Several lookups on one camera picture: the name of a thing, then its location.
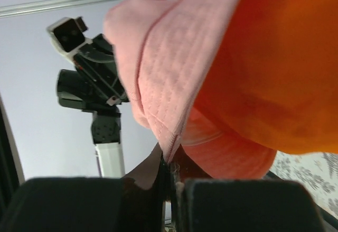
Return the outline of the pink bucket hat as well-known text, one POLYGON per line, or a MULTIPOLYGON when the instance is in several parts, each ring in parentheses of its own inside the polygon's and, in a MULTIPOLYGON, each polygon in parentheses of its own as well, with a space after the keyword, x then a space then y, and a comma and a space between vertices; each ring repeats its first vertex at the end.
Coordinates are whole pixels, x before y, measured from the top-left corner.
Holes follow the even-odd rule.
POLYGON ((193 111, 239 0, 124 0, 107 13, 119 79, 134 118, 165 162, 187 155, 213 178, 261 179, 276 152, 193 111))

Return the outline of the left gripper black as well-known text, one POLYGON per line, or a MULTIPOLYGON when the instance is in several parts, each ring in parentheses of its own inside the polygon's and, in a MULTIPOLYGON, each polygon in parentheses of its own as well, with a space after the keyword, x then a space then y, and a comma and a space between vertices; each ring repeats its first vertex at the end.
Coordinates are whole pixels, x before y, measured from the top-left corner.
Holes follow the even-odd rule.
POLYGON ((129 102, 118 77, 113 46, 102 34, 84 43, 73 56, 77 71, 92 85, 95 93, 109 106, 129 102))

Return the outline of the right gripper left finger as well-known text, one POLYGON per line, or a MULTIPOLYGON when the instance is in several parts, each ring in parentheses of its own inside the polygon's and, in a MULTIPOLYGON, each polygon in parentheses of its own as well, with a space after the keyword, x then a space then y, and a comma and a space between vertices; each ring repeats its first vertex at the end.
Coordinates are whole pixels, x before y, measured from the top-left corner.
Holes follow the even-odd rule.
POLYGON ((161 231, 161 209, 132 178, 36 178, 13 195, 1 231, 161 231))

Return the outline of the orange bucket hat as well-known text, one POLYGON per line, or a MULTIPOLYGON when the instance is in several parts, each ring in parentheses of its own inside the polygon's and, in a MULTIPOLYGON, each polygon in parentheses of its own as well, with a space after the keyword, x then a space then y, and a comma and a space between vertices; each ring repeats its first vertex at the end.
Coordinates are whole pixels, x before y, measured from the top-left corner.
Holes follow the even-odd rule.
POLYGON ((271 149, 337 152, 337 0, 241 0, 195 106, 271 149))

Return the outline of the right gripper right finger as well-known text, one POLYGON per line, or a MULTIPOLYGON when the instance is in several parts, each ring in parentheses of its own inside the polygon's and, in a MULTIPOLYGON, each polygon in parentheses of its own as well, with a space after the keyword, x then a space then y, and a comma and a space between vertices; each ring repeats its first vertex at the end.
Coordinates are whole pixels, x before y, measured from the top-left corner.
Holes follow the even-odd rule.
POLYGON ((181 179, 172 165, 177 231, 325 231, 303 185, 281 179, 181 179))

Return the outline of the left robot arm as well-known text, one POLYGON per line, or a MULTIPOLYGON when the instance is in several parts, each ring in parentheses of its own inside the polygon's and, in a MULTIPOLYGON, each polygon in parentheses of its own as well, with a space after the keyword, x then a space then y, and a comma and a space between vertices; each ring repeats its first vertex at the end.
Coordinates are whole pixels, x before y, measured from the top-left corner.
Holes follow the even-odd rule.
POLYGON ((91 136, 102 177, 125 175, 118 106, 128 97, 119 80, 112 45, 102 34, 66 54, 74 70, 62 69, 57 80, 62 107, 92 114, 91 136))

